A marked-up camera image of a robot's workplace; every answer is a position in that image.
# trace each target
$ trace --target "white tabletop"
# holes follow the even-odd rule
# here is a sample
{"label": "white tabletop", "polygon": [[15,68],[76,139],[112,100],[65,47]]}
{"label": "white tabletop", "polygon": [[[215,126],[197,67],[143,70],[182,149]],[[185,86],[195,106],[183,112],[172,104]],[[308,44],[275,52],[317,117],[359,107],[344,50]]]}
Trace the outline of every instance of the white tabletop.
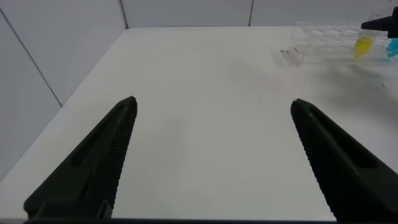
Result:
{"label": "white tabletop", "polygon": [[0,182],[0,217],[26,217],[24,200],[132,95],[138,115],[113,217],[335,220],[290,104],[314,103],[398,170],[394,68],[290,67],[279,50],[291,32],[126,30]]}

